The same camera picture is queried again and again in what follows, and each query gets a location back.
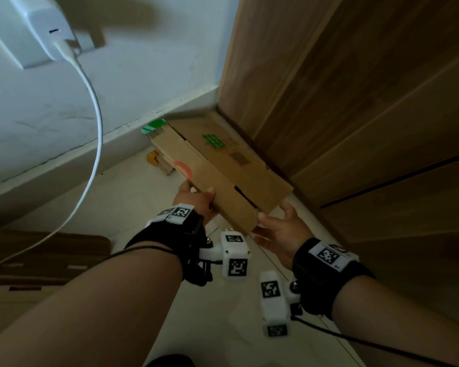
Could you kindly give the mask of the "person's left hand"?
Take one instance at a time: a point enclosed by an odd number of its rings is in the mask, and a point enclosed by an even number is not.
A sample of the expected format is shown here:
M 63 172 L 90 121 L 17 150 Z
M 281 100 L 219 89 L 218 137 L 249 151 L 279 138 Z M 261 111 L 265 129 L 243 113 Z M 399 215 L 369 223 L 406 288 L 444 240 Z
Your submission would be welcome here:
M 198 213 L 198 202 L 199 202 L 199 190 L 192 191 L 194 185 L 190 180 L 184 181 L 178 188 L 178 192 L 173 200 L 173 205 L 178 205 L 180 203 L 188 204 L 194 206 L 194 210 Z M 203 216 L 203 224 L 206 226 L 210 221 L 212 221 L 216 216 Z

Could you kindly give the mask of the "white wall socket plate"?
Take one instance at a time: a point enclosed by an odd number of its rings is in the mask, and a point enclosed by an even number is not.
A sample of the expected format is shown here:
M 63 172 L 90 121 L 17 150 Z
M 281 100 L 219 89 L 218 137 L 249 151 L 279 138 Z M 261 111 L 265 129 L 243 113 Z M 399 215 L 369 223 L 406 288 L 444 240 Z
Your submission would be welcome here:
M 62 8 L 76 36 L 70 45 L 77 56 L 95 50 L 101 43 L 92 40 L 87 24 L 81 24 L 87 17 L 86 7 L 81 0 L 55 0 Z M 0 45 L 22 69 L 39 67 L 52 62 L 39 43 L 25 26 L 18 12 L 9 0 L 0 0 Z

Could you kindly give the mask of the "folded brown cardboard sheets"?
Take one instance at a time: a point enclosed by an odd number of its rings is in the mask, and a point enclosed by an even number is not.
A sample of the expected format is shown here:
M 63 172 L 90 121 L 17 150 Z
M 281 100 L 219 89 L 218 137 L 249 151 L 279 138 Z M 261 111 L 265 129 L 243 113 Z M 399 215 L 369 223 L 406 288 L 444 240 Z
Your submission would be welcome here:
M 0 228 L 0 261 L 47 235 Z M 110 240 L 103 236 L 56 233 L 0 264 L 0 332 L 61 286 L 103 261 L 111 250 Z

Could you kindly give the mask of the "brown wooden wardrobe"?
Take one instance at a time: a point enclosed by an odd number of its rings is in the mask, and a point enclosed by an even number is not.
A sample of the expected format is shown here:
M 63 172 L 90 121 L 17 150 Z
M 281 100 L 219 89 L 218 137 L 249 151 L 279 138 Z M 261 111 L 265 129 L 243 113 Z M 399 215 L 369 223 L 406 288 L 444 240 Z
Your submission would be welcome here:
M 240 0 L 218 110 L 382 282 L 459 324 L 459 0 Z

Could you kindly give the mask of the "small orange-edged cardboard piece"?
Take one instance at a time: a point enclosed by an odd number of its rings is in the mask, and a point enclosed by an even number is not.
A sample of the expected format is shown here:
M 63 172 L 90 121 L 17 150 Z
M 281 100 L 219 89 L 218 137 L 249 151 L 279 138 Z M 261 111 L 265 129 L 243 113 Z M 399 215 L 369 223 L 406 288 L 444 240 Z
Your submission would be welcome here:
M 146 160 L 150 165 L 157 167 L 161 170 L 161 172 L 168 176 L 170 176 L 175 170 L 172 162 L 156 148 L 146 155 Z

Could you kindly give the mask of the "white power adapter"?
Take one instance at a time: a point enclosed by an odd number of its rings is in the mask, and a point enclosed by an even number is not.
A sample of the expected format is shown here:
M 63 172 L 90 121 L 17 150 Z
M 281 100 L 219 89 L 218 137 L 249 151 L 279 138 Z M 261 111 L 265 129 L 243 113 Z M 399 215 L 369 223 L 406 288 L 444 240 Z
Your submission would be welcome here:
M 62 8 L 55 0 L 9 0 L 25 26 L 53 61 L 77 64 L 71 47 L 76 36 Z

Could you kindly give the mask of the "brown cardboard box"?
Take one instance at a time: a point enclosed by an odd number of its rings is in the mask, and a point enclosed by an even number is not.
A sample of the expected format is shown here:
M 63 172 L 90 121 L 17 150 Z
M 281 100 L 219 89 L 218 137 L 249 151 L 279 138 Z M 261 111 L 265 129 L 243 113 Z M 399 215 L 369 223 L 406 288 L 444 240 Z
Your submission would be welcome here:
M 250 234 L 257 214 L 270 214 L 293 187 L 236 139 L 215 111 L 149 122 L 142 132 L 194 187 L 216 190 L 213 204 L 234 230 Z

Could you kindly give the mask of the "person's right hand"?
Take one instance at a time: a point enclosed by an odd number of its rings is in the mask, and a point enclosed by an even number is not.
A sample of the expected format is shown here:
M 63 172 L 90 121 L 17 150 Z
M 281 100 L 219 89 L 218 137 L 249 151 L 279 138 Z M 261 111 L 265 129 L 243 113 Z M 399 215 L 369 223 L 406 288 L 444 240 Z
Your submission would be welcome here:
M 280 208 L 284 212 L 284 218 L 281 219 L 282 230 L 280 233 L 282 245 L 261 247 L 275 254 L 283 267 L 292 270 L 296 252 L 307 240 L 314 238 L 314 235 L 306 223 L 298 216 L 293 205 L 283 201 L 280 204 Z

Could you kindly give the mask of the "person's right forearm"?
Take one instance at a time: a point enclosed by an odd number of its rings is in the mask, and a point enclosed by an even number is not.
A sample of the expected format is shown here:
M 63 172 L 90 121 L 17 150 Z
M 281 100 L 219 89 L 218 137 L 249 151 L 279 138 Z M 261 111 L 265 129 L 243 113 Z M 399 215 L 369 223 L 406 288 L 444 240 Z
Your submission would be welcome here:
M 343 286 L 332 320 L 342 334 L 459 367 L 459 325 L 370 277 Z

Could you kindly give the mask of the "person's left forearm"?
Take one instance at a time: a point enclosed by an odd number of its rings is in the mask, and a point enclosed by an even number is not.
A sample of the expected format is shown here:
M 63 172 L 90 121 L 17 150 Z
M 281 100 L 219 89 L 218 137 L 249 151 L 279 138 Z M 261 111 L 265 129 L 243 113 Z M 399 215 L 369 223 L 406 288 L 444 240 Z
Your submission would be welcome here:
M 136 244 L 0 333 L 0 367 L 143 367 L 182 279 L 167 247 Z

